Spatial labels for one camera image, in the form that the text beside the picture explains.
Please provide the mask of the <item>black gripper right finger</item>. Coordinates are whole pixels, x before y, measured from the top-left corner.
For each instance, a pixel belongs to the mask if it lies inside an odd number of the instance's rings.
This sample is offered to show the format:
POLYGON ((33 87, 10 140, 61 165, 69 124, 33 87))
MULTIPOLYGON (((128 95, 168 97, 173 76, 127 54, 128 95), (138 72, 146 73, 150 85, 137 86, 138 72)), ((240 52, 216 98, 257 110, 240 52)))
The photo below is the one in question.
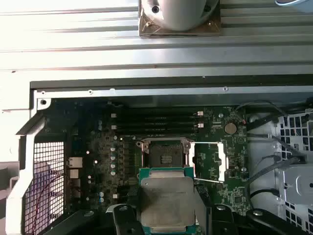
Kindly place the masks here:
POLYGON ((195 185, 195 215, 203 235, 305 235, 306 232, 263 209, 245 216, 230 207, 213 204, 207 188, 195 185))

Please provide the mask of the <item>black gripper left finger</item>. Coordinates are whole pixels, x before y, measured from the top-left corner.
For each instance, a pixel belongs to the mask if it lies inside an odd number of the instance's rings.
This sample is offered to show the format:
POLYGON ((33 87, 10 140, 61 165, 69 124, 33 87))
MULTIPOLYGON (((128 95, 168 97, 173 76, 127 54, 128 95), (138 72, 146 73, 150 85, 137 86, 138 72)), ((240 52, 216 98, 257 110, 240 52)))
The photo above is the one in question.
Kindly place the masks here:
POLYGON ((108 211, 80 210, 43 233, 44 235, 141 235, 142 225, 127 204, 108 211))

